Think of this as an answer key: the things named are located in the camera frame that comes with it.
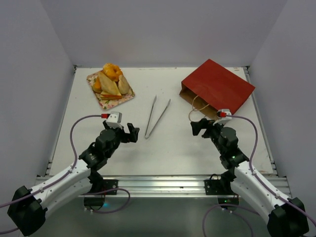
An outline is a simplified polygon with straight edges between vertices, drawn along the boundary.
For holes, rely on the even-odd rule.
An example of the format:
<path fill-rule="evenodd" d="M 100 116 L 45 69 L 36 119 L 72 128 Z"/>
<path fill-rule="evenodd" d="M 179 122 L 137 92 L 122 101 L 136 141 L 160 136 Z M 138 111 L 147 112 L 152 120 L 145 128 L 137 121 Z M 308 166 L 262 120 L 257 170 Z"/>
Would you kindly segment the silver metal tongs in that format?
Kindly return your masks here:
<path fill-rule="evenodd" d="M 160 114 L 159 118 L 157 119 L 156 123 L 154 124 L 153 128 L 151 131 L 149 131 L 149 125 L 151 123 L 151 119 L 152 119 L 152 115 L 153 115 L 153 111 L 155 108 L 155 103 L 157 101 L 157 96 L 154 97 L 153 99 L 153 103 L 151 106 L 151 110 L 150 110 L 150 115 L 149 115 L 149 119 L 146 125 L 146 131 L 145 131 L 145 135 L 144 138 L 147 140 L 151 137 L 151 134 L 153 133 L 153 131 L 155 130 L 157 124 L 160 122 L 160 120 L 162 119 L 162 117 L 164 116 L 164 114 L 166 113 L 167 109 L 169 108 L 170 104 L 171 104 L 171 99 L 168 100 L 166 107 L 164 108 L 164 110 L 162 111 L 162 113 Z"/>

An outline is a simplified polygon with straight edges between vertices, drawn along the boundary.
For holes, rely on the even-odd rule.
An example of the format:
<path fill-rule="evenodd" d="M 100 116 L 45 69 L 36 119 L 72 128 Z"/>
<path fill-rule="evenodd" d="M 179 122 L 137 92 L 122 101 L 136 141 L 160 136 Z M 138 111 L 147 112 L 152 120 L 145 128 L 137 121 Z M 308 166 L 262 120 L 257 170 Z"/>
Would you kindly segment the red paper bag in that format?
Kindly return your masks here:
<path fill-rule="evenodd" d="M 221 109 L 235 114 L 254 89 L 247 81 L 208 59 L 181 81 L 179 95 L 206 117 L 217 119 L 217 111 Z"/>

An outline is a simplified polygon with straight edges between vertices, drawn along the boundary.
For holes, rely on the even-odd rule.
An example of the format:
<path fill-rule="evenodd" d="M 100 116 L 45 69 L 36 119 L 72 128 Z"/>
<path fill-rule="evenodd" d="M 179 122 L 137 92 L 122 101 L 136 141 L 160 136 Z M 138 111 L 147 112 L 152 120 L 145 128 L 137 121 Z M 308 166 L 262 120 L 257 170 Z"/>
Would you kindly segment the round beige bread bun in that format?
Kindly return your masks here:
<path fill-rule="evenodd" d="M 130 86 L 124 75 L 118 77 L 118 89 L 120 94 L 124 95 L 129 92 Z"/>

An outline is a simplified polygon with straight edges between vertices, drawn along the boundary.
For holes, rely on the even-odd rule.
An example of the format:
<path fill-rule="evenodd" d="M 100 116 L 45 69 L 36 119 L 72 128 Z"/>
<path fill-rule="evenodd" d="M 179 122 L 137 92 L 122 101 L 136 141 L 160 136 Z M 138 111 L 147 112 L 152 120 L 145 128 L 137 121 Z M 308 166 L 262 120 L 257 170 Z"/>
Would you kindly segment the glazed fake donut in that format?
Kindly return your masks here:
<path fill-rule="evenodd" d="M 120 67 L 112 63 L 106 63 L 103 66 L 102 71 L 109 79 L 115 82 L 117 82 L 119 80 L 119 77 L 123 75 L 123 72 L 121 71 Z"/>

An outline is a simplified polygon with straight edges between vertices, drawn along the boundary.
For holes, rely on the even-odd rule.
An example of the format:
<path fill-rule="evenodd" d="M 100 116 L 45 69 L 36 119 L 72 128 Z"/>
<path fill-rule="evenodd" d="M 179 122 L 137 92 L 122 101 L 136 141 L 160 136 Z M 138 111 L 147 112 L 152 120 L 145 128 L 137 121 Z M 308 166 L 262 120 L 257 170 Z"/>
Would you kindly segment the orange fake sandwich bread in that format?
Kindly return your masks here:
<path fill-rule="evenodd" d="M 102 100 L 118 100 L 122 98 L 122 95 L 120 93 L 118 94 L 110 94 L 108 92 L 102 91 L 100 93 L 100 98 Z"/>

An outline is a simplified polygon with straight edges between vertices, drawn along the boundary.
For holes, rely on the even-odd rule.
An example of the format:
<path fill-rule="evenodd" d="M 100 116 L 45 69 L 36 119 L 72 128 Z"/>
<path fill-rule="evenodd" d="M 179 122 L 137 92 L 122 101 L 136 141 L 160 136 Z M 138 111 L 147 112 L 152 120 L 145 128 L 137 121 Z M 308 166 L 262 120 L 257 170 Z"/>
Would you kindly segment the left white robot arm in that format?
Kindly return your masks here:
<path fill-rule="evenodd" d="M 122 126 L 105 125 L 95 142 L 82 152 L 69 168 L 52 178 L 28 189 L 18 188 L 8 208 L 8 216 L 24 236 L 39 230 L 54 211 L 80 195 L 105 195 L 118 187 L 106 189 L 98 173 L 121 143 L 135 143 L 140 129 L 127 124 L 129 132 Z"/>

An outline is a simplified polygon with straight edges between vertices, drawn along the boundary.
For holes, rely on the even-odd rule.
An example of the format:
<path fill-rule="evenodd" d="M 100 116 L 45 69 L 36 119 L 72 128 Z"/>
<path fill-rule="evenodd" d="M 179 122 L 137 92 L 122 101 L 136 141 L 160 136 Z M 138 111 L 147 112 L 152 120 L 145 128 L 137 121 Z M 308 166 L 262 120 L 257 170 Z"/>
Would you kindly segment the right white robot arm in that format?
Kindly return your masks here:
<path fill-rule="evenodd" d="M 209 138 L 220 154 L 226 172 L 220 178 L 205 180 L 205 193 L 241 196 L 267 224 L 272 237 L 301 237 L 309 231 L 310 217 L 304 204 L 296 197 L 290 198 L 270 183 L 252 164 L 238 146 L 237 133 L 220 122 L 229 115 L 220 113 L 219 120 L 203 118 L 192 121 L 192 134 L 201 130 L 202 138 Z"/>

